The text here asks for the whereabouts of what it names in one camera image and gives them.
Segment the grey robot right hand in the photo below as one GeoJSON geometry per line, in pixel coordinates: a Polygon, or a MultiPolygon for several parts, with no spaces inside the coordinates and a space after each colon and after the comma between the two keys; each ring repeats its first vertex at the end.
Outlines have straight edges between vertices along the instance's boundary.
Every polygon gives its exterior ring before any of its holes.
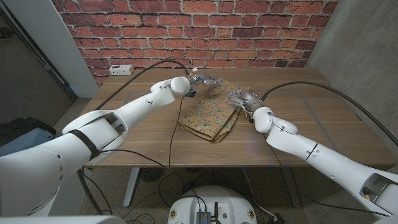
{"type": "Polygon", "coordinates": [[[230,94],[229,101],[237,106],[242,106],[246,111],[255,112],[264,107],[262,100],[252,91],[238,89],[230,94]]]}

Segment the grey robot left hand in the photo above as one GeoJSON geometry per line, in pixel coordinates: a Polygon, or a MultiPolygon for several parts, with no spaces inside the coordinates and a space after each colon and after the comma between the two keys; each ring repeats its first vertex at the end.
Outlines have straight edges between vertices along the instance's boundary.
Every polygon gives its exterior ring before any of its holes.
{"type": "Polygon", "coordinates": [[[189,91],[185,94],[186,97],[193,98],[196,95],[195,87],[197,85],[215,86],[221,85],[218,77],[210,74],[191,75],[188,77],[190,83],[189,91]]]}

